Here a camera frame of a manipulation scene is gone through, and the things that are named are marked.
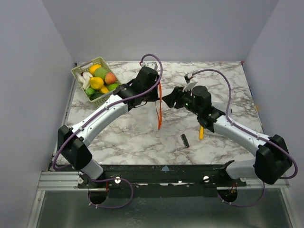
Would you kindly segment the clear zip top bag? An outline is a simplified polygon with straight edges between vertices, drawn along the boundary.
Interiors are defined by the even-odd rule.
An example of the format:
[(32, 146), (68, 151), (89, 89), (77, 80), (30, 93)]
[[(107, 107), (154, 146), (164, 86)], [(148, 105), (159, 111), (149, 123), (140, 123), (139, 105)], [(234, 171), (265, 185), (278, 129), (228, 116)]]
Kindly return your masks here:
[(159, 99), (152, 103), (148, 111), (149, 124), (153, 130), (160, 130), (162, 127), (162, 87), (161, 83), (158, 85)]

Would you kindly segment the small yellow toy pepper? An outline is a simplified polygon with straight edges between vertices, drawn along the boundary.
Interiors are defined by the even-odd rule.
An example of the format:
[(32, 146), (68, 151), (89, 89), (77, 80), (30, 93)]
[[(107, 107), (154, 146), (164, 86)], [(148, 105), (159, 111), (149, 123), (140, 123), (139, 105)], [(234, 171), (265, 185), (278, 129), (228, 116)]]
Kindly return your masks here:
[(101, 88), (100, 88), (100, 93), (102, 93), (102, 94), (107, 94), (107, 93), (109, 93), (109, 90), (108, 90), (108, 88), (106, 87), (106, 86), (102, 86)]

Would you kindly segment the yellow toy lemon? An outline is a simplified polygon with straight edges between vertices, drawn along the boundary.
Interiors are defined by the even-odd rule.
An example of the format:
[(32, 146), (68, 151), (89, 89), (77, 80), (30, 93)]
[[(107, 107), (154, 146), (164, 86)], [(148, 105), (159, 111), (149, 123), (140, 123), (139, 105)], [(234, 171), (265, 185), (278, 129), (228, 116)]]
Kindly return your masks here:
[(104, 81), (103, 81), (103, 79), (101, 79), (99, 77), (92, 77), (92, 78), (90, 78), (90, 86), (94, 90), (100, 90), (100, 88), (102, 86), (104, 86)]

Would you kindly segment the green toy vegetable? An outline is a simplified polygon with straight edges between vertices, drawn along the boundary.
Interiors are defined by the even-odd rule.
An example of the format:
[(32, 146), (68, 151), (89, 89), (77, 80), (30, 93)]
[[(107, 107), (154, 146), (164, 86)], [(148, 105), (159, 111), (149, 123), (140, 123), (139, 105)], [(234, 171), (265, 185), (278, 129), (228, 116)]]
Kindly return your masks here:
[(96, 91), (95, 91), (93, 88), (91, 88), (91, 87), (85, 90), (85, 94), (86, 94), (88, 97), (92, 96), (95, 92), (96, 92)]

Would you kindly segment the white toy garlic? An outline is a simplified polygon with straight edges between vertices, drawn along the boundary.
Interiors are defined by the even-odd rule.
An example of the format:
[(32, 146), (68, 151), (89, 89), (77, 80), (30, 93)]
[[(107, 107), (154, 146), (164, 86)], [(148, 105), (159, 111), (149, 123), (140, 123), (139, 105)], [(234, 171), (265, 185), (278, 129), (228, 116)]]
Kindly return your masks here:
[(90, 79), (93, 77), (93, 75), (89, 72), (82, 72), (76, 73), (76, 77), (78, 79), (78, 82), (82, 84), (82, 89), (87, 90), (90, 87)]

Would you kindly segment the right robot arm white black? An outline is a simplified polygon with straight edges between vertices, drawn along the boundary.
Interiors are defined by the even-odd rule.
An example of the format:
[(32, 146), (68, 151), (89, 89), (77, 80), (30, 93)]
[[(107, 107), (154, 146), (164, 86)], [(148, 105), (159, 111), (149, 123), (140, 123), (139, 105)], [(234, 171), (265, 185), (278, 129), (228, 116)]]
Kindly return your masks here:
[(199, 85), (186, 92), (183, 87), (177, 86), (163, 97), (163, 101), (169, 108), (186, 108), (197, 116), (203, 128), (231, 139), (254, 156), (251, 160), (230, 162), (226, 170), (218, 175), (222, 185), (229, 186), (240, 178), (260, 179), (274, 184), (292, 166), (287, 153), (281, 151), (287, 149), (281, 136), (254, 136), (254, 131), (249, 128), (237, 128), (227, 120), (223, 111), (213, 107), (206, 87)]

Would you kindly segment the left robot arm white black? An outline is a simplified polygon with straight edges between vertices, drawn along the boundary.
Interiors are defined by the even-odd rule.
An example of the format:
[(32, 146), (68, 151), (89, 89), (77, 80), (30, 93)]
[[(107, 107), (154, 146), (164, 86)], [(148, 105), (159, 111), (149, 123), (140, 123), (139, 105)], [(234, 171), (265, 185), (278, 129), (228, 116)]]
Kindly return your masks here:
[(58, 130), (58, 153), (72, 167), (89, 176), (89, 182), (96, 188), (105, 183), (103, 168), (93, 159), (88, 146), (111, 122), (143, 102), (156, 101), (158, 72), (143, 66), (135, 79), (119, 85), (104, 104), (85, 120), (71, 128), (63, 125)]

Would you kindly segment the peach toy fruit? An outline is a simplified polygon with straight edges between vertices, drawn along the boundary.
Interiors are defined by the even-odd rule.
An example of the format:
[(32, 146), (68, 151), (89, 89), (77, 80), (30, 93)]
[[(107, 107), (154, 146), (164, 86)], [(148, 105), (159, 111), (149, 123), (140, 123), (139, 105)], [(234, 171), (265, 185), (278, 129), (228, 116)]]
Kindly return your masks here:
[(104, 81), (106, 84), (111, 85), (111, 84), (116, 83), (117, 79), (116, 79), (116, 76), (112, 72), (109, 72), (106, 74)]

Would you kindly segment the black bit holder strip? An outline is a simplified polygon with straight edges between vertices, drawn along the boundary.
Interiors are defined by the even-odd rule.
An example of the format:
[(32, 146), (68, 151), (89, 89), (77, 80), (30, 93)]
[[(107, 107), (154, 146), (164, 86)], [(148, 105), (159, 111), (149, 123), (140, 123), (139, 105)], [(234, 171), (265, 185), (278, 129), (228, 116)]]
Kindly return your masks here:
[(185, 147), (185, 148), (189, 148), (190, 145), (189, 145), (188, 139), (187, 139), (187, 137), (186, 137), (185, 134), (182, 134), (182, 135), (181, 135), (181, 139), (182, 139), (182, 142), (183, 142), (183, 144), (184, 144), (184, 147)]

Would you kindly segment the green toy cabbage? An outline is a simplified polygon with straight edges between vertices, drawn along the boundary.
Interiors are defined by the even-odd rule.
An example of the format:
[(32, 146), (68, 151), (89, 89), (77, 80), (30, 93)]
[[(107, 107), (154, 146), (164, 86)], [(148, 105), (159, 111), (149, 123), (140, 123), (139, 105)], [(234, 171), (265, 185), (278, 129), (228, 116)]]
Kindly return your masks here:
[(101, 79), (105, 79), (108, 71), (104, 67), (99, 67), (94, 72), (94, 77), (99, 77)]

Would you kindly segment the green plastic basket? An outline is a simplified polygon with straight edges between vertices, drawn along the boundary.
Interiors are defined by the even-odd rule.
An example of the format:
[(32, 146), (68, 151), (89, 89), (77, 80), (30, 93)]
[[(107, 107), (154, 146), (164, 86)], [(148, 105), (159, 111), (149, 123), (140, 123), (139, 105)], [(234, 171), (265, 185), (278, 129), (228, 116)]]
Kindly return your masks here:
[(105, 103), (111, 92), (121, 84), (102, 57), (72, 68), (71, 73), (95, 107)]

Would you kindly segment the orange toy fruit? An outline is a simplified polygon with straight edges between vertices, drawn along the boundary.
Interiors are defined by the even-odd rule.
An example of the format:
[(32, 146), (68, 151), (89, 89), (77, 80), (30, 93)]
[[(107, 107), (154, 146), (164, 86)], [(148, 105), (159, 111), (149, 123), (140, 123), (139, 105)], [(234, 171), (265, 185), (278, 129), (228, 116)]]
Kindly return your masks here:
[(98, 69), (101, 68), (102, 66), (100, 64), (94, 64), (89, 68), (89, 73), (90, 74), (94, 74), (94, 72)]

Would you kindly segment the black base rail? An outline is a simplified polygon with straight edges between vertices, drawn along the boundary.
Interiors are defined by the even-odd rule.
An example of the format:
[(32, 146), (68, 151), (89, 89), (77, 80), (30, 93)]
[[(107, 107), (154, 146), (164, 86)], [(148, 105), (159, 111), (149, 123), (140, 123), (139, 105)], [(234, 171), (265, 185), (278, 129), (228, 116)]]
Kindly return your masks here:
[(226, 174), (226, 165), (103, 165), (97, 181), (79, 177), (78, 188), (111, 198), (216, 197), (218, 190), (244, 187)]

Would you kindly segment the aluminium extrusion rail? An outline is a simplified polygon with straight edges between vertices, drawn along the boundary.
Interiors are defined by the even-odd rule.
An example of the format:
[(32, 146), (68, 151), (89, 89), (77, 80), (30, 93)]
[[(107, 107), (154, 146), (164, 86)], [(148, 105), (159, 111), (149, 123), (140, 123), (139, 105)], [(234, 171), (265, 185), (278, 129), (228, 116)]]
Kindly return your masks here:
[[(114, 184), (109, 183), (109, 187), (120, 187), (122, 180), (114, 180)], [(77, 172), (64, 171), (64, 172), (42, 172), (38, 181), (38, 190), (88, 190), (102, 191), (105, 187), (97, 187), (98, 183), (86, 181), (85, 177), (79, 176)], [(140, 187), (171, 187), (183, 186), (186, 188), (194, 187), (194, 182), (182, 182), (179, 180), (176, 183), (135, 183), (134, 188)], [(262, 181), (257, 179), (246, 179), (244, 182), (236, 181), (237, 189), (261, 189)], [(227, 186), (217, 187), (218, 190), (228, 190), (232, 184)], [(265, 184), (267, 189), (286, 189), (290, 185), (286, 180), (278, 180), (274, 185)]]

